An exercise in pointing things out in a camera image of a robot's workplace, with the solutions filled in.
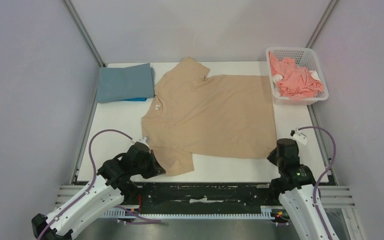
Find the beige t shirt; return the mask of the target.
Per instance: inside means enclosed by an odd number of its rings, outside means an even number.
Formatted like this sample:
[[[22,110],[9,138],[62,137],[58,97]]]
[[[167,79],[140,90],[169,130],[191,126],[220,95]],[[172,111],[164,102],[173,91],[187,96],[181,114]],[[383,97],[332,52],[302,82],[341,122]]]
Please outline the beige t shirt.
[[[277,134],[267,76],[213,75],[190,57],[166,72],[141,119],[167,175],[192,172],[193,155],[263,159]]]

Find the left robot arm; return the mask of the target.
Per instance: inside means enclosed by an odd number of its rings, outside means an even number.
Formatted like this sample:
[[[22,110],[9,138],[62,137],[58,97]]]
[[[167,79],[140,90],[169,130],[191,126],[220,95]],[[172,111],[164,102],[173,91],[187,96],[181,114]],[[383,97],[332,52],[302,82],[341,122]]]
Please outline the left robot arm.
[[[31,220],[37,240],[73,240],[89,224],[115,206],[132,204],[138,194],[132,176],[144,179],[166,174],[147,144],[136,142],[127,152],[106,160],[95,177],[66,203]]]

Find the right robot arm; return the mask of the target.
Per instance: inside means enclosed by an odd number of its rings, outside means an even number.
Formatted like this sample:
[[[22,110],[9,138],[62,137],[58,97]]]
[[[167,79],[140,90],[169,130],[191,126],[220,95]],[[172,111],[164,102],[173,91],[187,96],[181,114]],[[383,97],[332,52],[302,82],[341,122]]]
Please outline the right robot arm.
[[[283,206],[299,238],[338,240],[322,205],[313,173],[300,162],[298,143],[291,138],[278,139],[267,159],[280,174],[269,184],[269,199]]]

